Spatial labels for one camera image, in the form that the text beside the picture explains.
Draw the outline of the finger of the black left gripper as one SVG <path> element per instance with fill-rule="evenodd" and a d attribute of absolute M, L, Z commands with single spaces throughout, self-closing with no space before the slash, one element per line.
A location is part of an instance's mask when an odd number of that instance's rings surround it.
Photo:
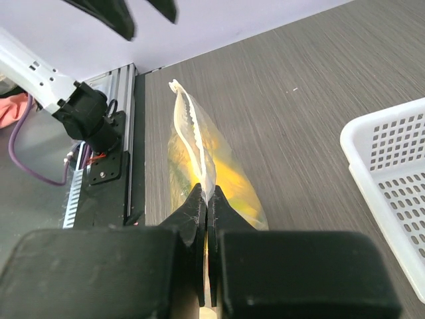
<path fill-rule="evenodd" d="M 148 0 L 168 21 L 175 24 L 177 20 L 177 6 L 174 0 Z"/>
<path fill-rule="evenodd" d="M 124 0 L 65 0 L 99 20 L 127 41 L 135 36 L 135 23 Z"/>

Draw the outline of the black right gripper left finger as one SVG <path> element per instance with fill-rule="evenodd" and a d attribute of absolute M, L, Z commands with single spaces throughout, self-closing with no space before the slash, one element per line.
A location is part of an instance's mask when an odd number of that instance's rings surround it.
<path fill-rule="evenodd" d="M 1 272 L 1 317 L 198 318 L 206 212 L 196 185 L 154 227 L 26 234 Z"/>

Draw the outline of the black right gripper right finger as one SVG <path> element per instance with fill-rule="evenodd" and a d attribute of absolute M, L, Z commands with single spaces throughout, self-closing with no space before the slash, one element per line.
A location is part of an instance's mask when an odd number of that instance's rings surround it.
<path fill-rule="evenodd" d="M 207 210 L 219 318 L 399 318 L 381 254 L 352 231 L 259 231 L 217 187 Z"/>

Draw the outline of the yellow fake banana bunch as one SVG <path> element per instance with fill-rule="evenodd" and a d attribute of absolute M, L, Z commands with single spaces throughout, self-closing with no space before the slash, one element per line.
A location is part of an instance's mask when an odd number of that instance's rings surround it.
<path fill-rule="evenodd" d="M 257 230 L 267 230 L 268 221 L 261 202 L 228 142 L 220 132 L 213 133 L 207 142 L 216 168 L 216 184 L 221 187 L 230 206 Z M 193 173 L 186 147 L 176 132 L 171 133 L 167 148 L 170 211 L 175 211 L 199 181 Z"/>

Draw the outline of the clear dotted zip top bag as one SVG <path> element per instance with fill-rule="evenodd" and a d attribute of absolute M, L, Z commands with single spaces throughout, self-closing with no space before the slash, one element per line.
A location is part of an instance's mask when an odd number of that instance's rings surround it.
<path fill-rule="evenodd" d="M 208 201 L 216 186 L 230 206 L 257 230 L 267 230 L 261 202 L 234 152 L 210 116 L 177 81 L 171 135 L 167 145 L 171 210 L 182 206 L 197 183 Z"/>

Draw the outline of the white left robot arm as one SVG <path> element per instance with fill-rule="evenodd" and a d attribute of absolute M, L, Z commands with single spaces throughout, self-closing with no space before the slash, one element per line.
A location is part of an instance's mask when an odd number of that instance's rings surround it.
<path fill-rule="evenodd" d="M 126 1 L 65 1 L 91 15 L 127 41 L 135 37 L 135 23 Z M 147 1 L 167 20 L 176 23 L 175 1 Z M 120 134 L 108 118 L 107 98 L 85 82 L 59 72 L 13 35 L 1 28 L 1 72 L 35 97 L 43 109 L 75 140 L 97 153 L 108 153 Z"/>

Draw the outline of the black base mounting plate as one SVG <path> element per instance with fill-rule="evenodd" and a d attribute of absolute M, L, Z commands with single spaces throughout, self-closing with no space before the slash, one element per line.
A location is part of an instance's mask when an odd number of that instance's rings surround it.
<path fill-rule="evenodd" d="M 80 212 L 95 227 L 142 225 L 145 215 L 145 77 L 129 66 L 120 72 L 115 150 L 92 163 Z"/>

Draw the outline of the white perforated plastic basket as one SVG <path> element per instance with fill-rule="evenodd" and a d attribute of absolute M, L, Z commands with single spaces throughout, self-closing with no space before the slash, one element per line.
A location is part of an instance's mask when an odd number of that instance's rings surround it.
<path fill-rule="evenodd" d="M 424 99 L 351 120 L 349 171 L 412 289 L 424 300 Z"/>

